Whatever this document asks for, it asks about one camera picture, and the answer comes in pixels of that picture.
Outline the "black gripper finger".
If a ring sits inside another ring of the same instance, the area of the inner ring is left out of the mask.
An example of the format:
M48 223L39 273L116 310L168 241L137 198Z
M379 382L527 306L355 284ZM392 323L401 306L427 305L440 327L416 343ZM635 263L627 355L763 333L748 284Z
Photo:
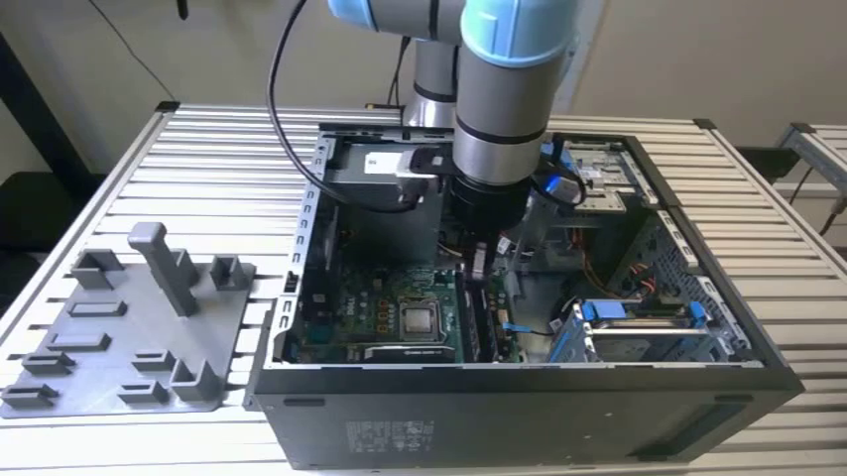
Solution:
M476 242L464 256L464 277L469 282L485 282L491 274L492 254L485 242Z

